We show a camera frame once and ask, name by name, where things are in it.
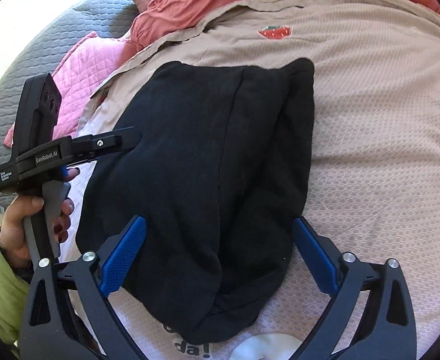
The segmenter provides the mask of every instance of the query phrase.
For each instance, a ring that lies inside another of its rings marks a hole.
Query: gray handle
[[[56,218],[60,216],[61,205],[63,201],[67,198],[69,192],[70,184],[62,181],[51,180],[42,185],[42,197],[45,200],[43,213],[45,215],[50,245],[52,247],[55,258],[60,257],[60,244],[55,238],[54,227],[52,223]],[[37,248],[37,243],[35,242],[35,235],[34,230],[32,229],[30,216],[26,216],[23,219],[22,223],[25,230],[25,239],[29,248],[30,257],[34,265],[34,269],[36,269],[40,261],[40,256]]]

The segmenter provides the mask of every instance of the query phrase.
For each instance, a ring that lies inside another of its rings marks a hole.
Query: strawberry print
[[[291,35],[291,27],[290,26],[268,26],[264,28],[262,31],[258,31],[261,36],[266,37],[267,39],[283,39],[287,36]]]

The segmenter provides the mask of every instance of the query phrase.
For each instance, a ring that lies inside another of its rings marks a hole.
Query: black cloth
[[[314,66],[170,62],[115,128],[130,152],[97,162],[77,244],[96,250],[138,214],[147,238],[123,287],[192,344],[252,325],[281,285],[307,195]]]

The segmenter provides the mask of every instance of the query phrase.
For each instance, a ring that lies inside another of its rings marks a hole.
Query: metal screw
[[[388,260],[388,265],[391,266],[392,268],[398,268],[400,266],[398,261],[395,260],[395,259],[389,259]]]
[[[346,253],[343,253],[343,259],[348,263],[352,263],[356,260],[356,257],[354,254],[352,254],[350,252],[346,252]]]
[[[82,256],[82,260],[89,262],[89,261],[93,261],[95,257],[97,257],[97,255],[95,254],[94,251],[88,251],[84,253],[84,255]]]
[[[44,258],[39,261],[39,267],[41,268],[45,268],[48,266],[48,264],[50,264],[50,260],[48,258]]]

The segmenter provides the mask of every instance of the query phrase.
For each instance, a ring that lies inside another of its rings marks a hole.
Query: white printed fabric
[[[420,357],[440,334],[440,16],[434,12],[407,0],[228,5],[125,63],[103,85],[110,88],[107,99],[99,105],[97,95],[87,105],[81,133],[111,130],[133,95],[168,61],[279,68],[299,57],[315,64],[313,158],[304,215],[341,251],[372,263],[398,259],[413,301]],[[84,166],[73,183],[74,229],[92,169]],[[64,247],[64,258],[78,255],[73,242]],[[296,250],[282,287],[258,320],[228,342],[189,345],[126,291],[109,299],[150,360],[228,360],[242,342],[260,334],[303,340],[329,300]],[[360,311],[338,349],[348,345]]]

